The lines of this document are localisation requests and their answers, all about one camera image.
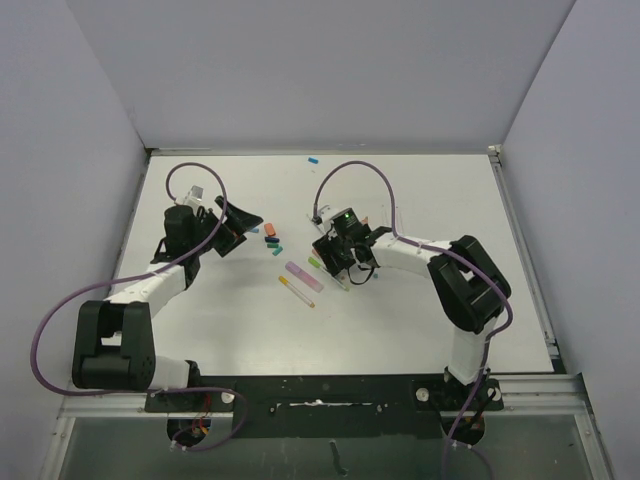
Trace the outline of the orange highlighter cap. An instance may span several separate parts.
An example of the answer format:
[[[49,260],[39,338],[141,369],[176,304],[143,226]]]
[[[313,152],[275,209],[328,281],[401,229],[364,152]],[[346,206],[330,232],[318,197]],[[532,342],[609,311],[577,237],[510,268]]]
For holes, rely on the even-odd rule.
[[[273,227],[273,225],[271,223],[265,223],[264,224],[264,232],[265,232],[265,235],[268,238],[275,238],[276,237],[275,228]]]

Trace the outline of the teal green cap pen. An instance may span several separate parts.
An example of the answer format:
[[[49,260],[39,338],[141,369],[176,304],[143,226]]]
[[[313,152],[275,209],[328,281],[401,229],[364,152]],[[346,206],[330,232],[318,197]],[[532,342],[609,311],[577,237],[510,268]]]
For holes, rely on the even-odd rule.
[[[306,214],[306,217],[309,220],[310,224],[319,232],[321,236],[325,234],[321,224],[317,224],[311,215]]]

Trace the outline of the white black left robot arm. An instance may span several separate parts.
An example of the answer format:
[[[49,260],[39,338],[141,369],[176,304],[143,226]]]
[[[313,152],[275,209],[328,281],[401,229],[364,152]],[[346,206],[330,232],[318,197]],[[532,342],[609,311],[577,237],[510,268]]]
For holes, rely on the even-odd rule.
[[[188,200],[164,213],[164,237],[147,269],[148,277],[101,301],[85,302],[78,313],[72,381],[80,389],[109,391],[168,390],[180,410],[200,405],[204,387],[193,360],[156,353],[153,318],[171,299],[191,287],[200,257],[215,251],[225,257],[246,240],[245,233],[263,223],[219,196],[225,210]]]

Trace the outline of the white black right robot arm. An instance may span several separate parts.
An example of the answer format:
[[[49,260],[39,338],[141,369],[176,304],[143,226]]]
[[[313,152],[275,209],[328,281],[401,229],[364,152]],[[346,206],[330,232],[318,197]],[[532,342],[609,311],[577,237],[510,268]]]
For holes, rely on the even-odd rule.
[[[453,378],[445,384],[446,399],[459,409],[478,401],[477,379],[487,362],[487,338],[511,295],[509,283],[481,243],[469,235],[436,242],[403,237],[389,226],[373,229],[351,208],[327,206],[311,222],[322,232],[312,247],[334,277],[358,269],[372,278],[377,270],[391,268],[432,282],[454,325],[447,366]]]

